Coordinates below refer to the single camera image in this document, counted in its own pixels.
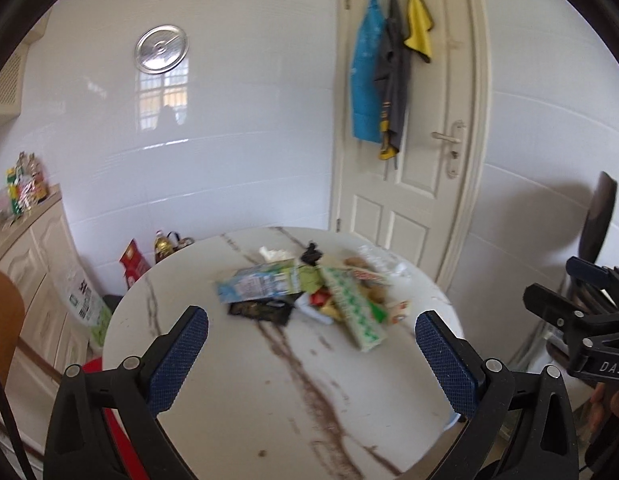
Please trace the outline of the person's right hand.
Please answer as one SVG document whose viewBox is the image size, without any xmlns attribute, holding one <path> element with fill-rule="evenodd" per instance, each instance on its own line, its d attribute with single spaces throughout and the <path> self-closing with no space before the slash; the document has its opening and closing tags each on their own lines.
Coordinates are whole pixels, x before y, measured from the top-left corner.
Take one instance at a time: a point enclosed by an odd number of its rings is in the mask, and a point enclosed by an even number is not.
<svg viewBox="0 0 619 480">
<path fill-rule="evenodd" d="M 594 434 L 599 430 L 607 417 L 612 414 L 619 418 L 619 389 L 599 382 L 589 402 L 591 404 L 588 425 Z"/>
</svg>

